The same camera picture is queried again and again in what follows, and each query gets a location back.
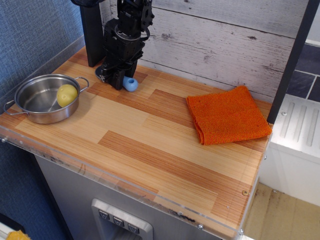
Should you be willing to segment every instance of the button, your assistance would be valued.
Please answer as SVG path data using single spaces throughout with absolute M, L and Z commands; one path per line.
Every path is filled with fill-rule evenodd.
M 102 217 L 105 220 L 109 220 L 110 219 L 109 214 L 104 212 L 104 211 L 99 210 L 99 215 L 100 215 L 100 217 Z
M 113 217 L 113 222 L 114 222 L 116 225 L 120 226 L 120 227 L 125 226 L 124 221 L 122 221 L 122 220 L 119 219 L 119 218 Z
M 131 225 L 130 223 L 128 224 L 128 229 L 130 232 L 133 232 L 134 234 L 139 234 L 139 228 L 136 226 Z

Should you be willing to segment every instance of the yellow potato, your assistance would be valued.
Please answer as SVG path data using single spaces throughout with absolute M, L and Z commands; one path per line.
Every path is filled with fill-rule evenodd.
M 78 91 L 74 86 L 70 84 L 64 84 L 59 87 L 58 92 L 56 93 L 56 100 L 60 107 L 64 108 L 72 103 L 77 96 Z
M 30 238 L 28 237 L 28 235 L 19 230 L 10 232 L 6 240 L 30 240 Z

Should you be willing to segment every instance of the toy kitchen counter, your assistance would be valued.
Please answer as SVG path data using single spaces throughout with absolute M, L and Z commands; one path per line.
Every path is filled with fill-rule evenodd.
M 90 83 L 61 122 L 0 116 L 2 141 L 36 156 L 73 238 L 241 239 L 269 137 L 202 145 L 186 97 L 223 90 L 138 66 L 137 90 L 118 91 L 95 69 L 83 48 L 54 72 Z

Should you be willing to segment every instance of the orange towel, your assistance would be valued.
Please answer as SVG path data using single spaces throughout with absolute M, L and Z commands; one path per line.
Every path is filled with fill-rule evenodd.
M 218 94 L 188 96 L 186 101 L 203 145 L 258 139 L 272 132 L 245 86 Z

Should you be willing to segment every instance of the black robotic arm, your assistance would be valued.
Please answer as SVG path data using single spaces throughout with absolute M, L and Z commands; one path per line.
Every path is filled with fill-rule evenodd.
M 83 7 L 94 7 L 104 0 L 71 0 Z M 104 26 L 105 59 L 95 71 L 103 82 L 120 90 L 124 76 L 132 78 L 138 59 L 142 57 L 153 24 L 152 0 L 117 0 L 118 19 L 111 19 Z

